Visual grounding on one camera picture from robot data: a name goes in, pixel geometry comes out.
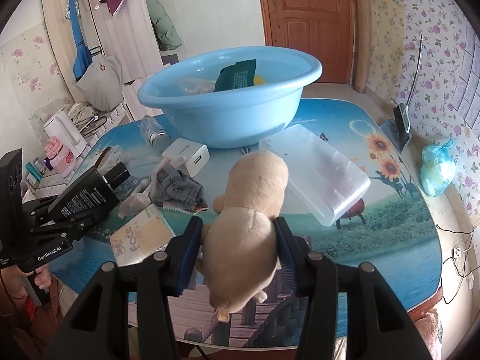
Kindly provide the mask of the person's left hand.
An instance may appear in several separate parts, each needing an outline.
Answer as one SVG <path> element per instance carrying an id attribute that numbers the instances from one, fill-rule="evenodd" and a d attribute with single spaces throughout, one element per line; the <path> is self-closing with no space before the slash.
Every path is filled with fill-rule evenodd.
<path id="1" fill-rule="evenodd" d="M 33 276 L 34 283 L 39 289 L 51 286 L 51 275 L 47 265 L 28 273 L 22 272 L 17 266 L 3 268 L 1 269 L 1 286 L 13 301 L 23 301 L 28 292 L 21 279 L 30 276 Z"/>

